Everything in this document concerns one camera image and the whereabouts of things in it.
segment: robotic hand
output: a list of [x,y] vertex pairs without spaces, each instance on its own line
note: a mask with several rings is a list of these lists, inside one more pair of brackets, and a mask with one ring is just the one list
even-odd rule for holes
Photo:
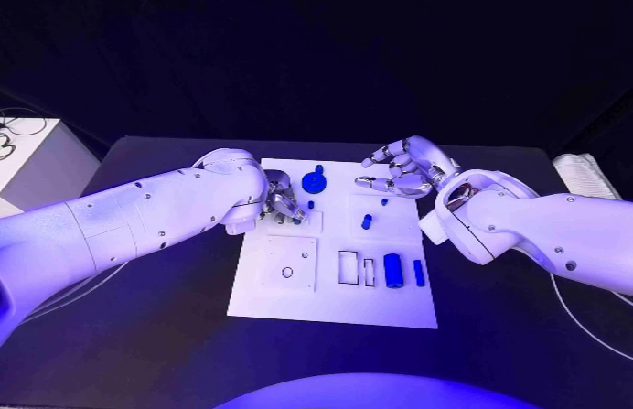
[[290,178],[220,149],[192,168],[0,219],[0,345],[61,289],[218,224],[253,230],[263,210],[305,219]]
[[436,188],[436,209],[420,220],[434,244],[449,239],[479,264],[517,249],[558,276],[633,294],[633,203],[574,194],[540,197],[501,171],[463,171],[420,136],[384,146],[364,167],[384,159],[393,160],[394,178],[359,177],[357,184],[407,198]]

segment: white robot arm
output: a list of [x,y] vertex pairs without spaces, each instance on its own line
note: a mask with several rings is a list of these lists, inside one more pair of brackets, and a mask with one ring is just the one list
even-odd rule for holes
[[0,220],[0,345],[61,289],[224,224],[250,231],[263,210],[300,220],[287,174],[244,150]]
[[359,177],[357,184],[410,198],[437,189],[436,209],[420,220],[434,244],[449,239],[479,264],[517,249],[556,275],[633,294],[633,203],[574,194],[540,197],[501,171],[463,172],[420,136],[384,146],[364,167],[384,159],[393,160],[394,178]]

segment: blue object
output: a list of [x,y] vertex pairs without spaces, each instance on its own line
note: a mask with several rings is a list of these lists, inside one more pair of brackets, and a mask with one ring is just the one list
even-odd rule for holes
[[413,260],[413,269],[416,270],[416,284],[419,287],[424,287],[424,271],[423,262],[420,260]]
[[365,218],[364,218],[364,224],[361,225],[361,227],[365,230],[368,230],[371,225],[372,225],[372,216],[370,214],[367,214]]
[[302,179],[303,190],[310,194],[318,194],[328,186],[328,180],[323,176],[323,166],[318,165],[316,170],[308,173]]
[[385,281],[388,288],[401,288],[406,285],[403,264],[400,263],[400,255],[397,253],[385,255]]

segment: dark table surface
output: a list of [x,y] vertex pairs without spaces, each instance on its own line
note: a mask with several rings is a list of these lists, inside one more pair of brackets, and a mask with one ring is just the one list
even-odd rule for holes
[[[188,167],[218,147],[257,158],[361,161],[380,145],[127,137],[86,193]],[[538,149],[446,151],[465,168],[508,172],[541,195],[566,192]],[[419,201],[421,214],[432,203]],[[86,298],[19,327],[0,348],[0,402],[208,407],[303,377],[388,372],[482,386],[546,407],[633,404],[633,362],[582,332],[547,272],[520,253],[481,266],[449,242],[424,238],[434,330],[228,317],[241,241],[215,228],[130,263]],[[609,292],[560,284],[587,327],[633,352],[633,309]]]

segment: white board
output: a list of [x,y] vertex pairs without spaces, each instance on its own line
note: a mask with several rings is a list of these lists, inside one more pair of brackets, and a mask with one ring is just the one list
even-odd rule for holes
[[[302,177],[319,164],[328,187],[313,195],[302,189]],[[437,328],[416,201],[361,188],[354,182],[364,175],[388,178],[388,166],[364,169],[349,162],[290,159],[263,159],[261,165],[290,175],[309,220],[280,225],[269,215],[246,234],[227,314]],[[308,209],[310,200],[313,210]],[[361,227],[365,214],[374,218],[370,230]],[[358,255],[358,284],[339,282],[342,264],[348,280],[349,270],[354,272],[349,253]],[[388,253],[401,258],[406,285],[398,289],[385,283]],[[414,260],[423,262],[424,287],[416,283]]]

